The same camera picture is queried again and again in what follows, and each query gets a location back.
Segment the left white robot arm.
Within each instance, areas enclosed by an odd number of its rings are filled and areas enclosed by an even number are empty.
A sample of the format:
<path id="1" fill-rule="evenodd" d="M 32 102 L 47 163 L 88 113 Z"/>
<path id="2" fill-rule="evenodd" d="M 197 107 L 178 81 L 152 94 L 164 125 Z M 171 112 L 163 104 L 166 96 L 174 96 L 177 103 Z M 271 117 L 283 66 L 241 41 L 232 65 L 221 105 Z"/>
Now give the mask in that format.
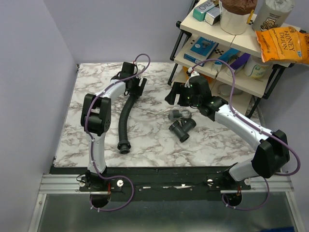
<path id="1" fill-rule="evenodd" d="M 115 86 L 102 90 L 96 94 L 86 94 L 81 115 L 81 126 L 88 134 L 89 141 L 89 163 L 83 181 L 89 187 L 97 191 L 104 190 L 110 186 L 110 181 L 101 174 L 106 171 L 104 157 L 104 142 L 107 131 L 111 125 L 112 103 L 120 95 L 128 95 L 118 121 L 118 145 L 120 154 L 130 152 L 131 144 L 127 135 L 127 121 L 135 102 L 142 95 L 147 79 L 141 77 L 143 65 L 137 62 L 124 62 L 122 69 L 111 78 Z"/>

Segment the grey T pipe fitting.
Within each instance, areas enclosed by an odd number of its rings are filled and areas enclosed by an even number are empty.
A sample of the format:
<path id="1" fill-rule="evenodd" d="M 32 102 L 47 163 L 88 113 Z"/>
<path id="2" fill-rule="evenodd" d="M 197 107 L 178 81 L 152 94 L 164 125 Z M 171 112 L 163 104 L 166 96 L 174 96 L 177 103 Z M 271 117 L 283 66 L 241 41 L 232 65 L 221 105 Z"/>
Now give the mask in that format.
<path id="1" fill-rule="evenodd" d="M 182 118 L 170 125 L 169 130 L 179 138 L 181 143 L 183 143 L 190 137 L 188 132 L 196 125 L 196 122 L 192 118 Z"/>

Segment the clear plastic pipe fitting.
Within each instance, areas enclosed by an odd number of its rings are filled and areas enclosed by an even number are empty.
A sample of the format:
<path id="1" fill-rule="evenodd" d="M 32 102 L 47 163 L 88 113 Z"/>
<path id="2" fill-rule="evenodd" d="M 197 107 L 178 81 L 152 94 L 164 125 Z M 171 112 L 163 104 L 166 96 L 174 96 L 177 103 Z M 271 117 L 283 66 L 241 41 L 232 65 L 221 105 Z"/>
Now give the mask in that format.
<path id="1" fill-rule="evenodd" d="M 169 120 L 177 120 L 177 119 L 182 119 L 182 118 L 191 118 L 192 113 L 188 109 L 175 109 L 175 110 L 170 110 L 168 114 L 168 119 Z"/>

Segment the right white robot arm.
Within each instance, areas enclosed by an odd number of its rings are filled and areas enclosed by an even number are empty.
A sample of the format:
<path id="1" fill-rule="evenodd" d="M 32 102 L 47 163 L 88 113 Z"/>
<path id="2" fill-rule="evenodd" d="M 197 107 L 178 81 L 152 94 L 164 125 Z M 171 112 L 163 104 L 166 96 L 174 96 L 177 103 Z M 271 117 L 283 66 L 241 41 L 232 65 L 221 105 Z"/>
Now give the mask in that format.
<path id="1" fill-rule="evenodd" d="M 175 82 L 165 101 L 170 105 L 176 103 L 197 108 L 203 116 L 232 130 L 255 151 L 252 159 L 236 163 L 225 171 L 222 184 L 227 189 L 234 189 L 247 178 L 270 178 L 290 160 L 284 132 L 266 129 L 231 109 L 229 102 L 211 94 L 203 76 L 190 78 L 188 86 Z"/>

